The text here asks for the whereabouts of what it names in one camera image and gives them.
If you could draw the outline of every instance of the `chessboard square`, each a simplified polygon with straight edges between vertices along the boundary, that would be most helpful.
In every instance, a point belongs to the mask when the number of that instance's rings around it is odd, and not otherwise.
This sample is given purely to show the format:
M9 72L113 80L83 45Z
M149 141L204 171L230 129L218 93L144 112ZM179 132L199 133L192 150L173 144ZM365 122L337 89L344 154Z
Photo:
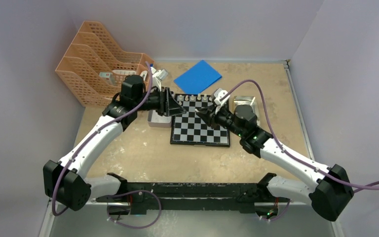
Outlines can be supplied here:
M200 142L201 141L201 136L200 135L194 135L194 141L195 142Z
M227 137L220 137L220 143L227 144L228 143Z

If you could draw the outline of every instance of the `chessboard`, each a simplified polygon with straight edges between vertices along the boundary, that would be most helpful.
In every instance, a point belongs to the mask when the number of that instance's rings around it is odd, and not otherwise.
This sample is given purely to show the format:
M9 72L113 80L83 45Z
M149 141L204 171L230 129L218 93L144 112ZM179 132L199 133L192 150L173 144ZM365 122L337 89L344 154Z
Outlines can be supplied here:
M172 118L171 144L230 147L227 129L221 126L212 129L195 114L195 109L213 104L210 95L176 94L175 99L187 112Z

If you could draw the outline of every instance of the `gray wall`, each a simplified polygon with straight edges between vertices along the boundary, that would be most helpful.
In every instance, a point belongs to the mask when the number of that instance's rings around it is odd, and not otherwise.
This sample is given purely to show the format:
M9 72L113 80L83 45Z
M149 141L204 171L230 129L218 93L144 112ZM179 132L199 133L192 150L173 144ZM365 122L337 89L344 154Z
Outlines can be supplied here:
M291 73L316 160L379 180L379 1L325 0ZM379 236L379 191L358 193L340 220L349 237Z
M77 27L98 20L158 60L286 60L323 0L66 0Z
M0 0L0 236L37 236L42 167L72 148L83 108L54 73L76 28L60 0Z

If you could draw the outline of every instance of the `beige table surface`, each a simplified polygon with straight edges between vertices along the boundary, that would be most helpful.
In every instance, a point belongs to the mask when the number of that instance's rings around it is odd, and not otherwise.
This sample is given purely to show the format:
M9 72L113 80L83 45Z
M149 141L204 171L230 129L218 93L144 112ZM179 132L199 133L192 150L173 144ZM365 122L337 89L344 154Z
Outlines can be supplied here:
M157 63L168 78L162 83L176 93L182 91L173 79L194 63ZM204 92L211 94L221 87L230 90L243 79L254 79L261 86L270 121L277 137L287 146L307 156L303 132L294 99L282 64L210 63L223 78ZM247 83L232 94L256 96L261 112L261 127L269 131L262 102L256 87ZM85 109L76 144L95 125L103 108ZM88 177L114 172L130 182L258 182L268 172L286 178L293 175L266 160L246 153L239 137L232 134L230 148L170 145L170 128L153 128L147 123L148 112L138 118L103 151L91 167Z

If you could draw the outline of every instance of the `blue sheet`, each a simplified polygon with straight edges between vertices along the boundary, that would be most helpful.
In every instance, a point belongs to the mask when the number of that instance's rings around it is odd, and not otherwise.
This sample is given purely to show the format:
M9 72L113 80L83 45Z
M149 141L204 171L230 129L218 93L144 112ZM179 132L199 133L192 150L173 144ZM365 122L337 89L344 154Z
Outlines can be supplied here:
M201 60L174 80L185 94L200 94L203 90L222 78L222 75L206 61Z

